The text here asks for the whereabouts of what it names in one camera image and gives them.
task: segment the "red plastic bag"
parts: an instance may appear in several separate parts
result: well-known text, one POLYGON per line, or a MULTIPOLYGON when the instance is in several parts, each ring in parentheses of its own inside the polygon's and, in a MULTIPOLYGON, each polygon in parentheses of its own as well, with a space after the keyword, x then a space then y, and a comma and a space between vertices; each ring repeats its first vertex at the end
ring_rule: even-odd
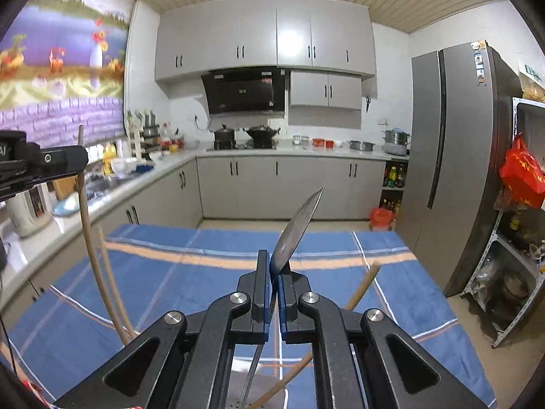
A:
POLYGON ((505 155, 500 176, 515 201, 533 208, 541 207, 545 199, 545 177, 520 134, 515 137, 512 148, 505 155))
POLYGON ((395 217, 394 213, 384 208, 373 208, 371 211, 370 230, 392 230, 392 221, 395 217))

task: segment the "floor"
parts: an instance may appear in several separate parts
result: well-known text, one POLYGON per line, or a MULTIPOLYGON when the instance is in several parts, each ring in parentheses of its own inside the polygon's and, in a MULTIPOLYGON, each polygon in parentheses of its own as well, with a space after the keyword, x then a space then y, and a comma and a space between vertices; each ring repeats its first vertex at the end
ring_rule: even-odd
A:
MULTIPOLYGON (((286 224, 287 221, 206 219, 200 228, 281 232, 286 224)), ((369 222, 317 221, 309 224, 307 232, 335 230, 340 232, 369 230, 369 222)), ((545 300, 520 331, 495 349, 492 349, 490 340, 483 334, 478 317, 469 311, 468 301, 460 297, 450 297, 448 302, 475 347, 488 381, 496 394, 498 408, 509 409, 545 354, 545 300)))

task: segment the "metal screw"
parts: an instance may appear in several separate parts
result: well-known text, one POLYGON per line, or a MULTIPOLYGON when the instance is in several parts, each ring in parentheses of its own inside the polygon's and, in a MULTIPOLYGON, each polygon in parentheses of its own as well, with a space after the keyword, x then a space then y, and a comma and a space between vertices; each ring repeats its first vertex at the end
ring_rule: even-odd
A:
POLYGON ((182 314, 178 311, 172 311, 165 315, 165 322, 167 324, 178 324, 180 321, 182 321, 182 314))
POLYGON ((381 310, 370 309, 367 311, 367 318, 369 318, 371 321, 382 321, 384 314, 381 310))
POLYGON ((229 297, 231 303, 242 304, 248 299, 247 295, 244 292, 234 292, 229 297))
POLYGON ((316 292, 305 292, 301 298, 305 303, 310 304, 316 303, 318 300, 320 300, 320 296, 316 292))

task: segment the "metal spoon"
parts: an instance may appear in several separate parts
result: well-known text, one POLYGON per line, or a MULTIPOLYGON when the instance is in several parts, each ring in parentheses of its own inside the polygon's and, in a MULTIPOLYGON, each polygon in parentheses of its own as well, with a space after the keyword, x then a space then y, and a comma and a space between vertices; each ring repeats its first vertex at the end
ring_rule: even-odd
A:
MULTIPOLYGON (((270 277, 272 285, 272 297, 269 308, 269 322, 273 317, 274 307, 276 305, 276 291, 278 289, 278 282, 276 281, 280 271, 284 268, 285 264, 290 260, 290 257, 295 252, 295 249, 299 245, 302 236, 305 234, 306 228, 309 226, 310 220, 314 215, 314 211, 318 206, 318 202, 324 192, 324 188, 321 187, 314 194, 310 195, 309 199, 304 202, 303 206, 297 211, 297 213, 292 217, 288 225, 285 227, 282 235, 272 252, 271 262, 270 262, 270 277)), ((255 371, 257 370, 257 365, 260 362, 261 352, 263 352, 263 347, 265 345, 258 345, 255 348, 255 354, 252 358, 252 364, 250 365, 250 370, 248 371, 248 376, 242 387, 242 392, 240 394, 240 409, 244 409, 246 405, 246 400, 248 394, 250 393, 250 387, 252 386, 253 377, 255 371)))

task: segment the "gray refrigerator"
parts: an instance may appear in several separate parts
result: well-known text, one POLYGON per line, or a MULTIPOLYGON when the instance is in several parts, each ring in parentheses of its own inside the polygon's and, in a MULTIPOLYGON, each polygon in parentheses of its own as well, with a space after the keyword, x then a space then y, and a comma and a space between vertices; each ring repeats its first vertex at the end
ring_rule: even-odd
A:
POLYGON ((412 59, 409 168, 396 232, 445 295, 462 291, 494 226, 516 73, 486 42, 412 59))

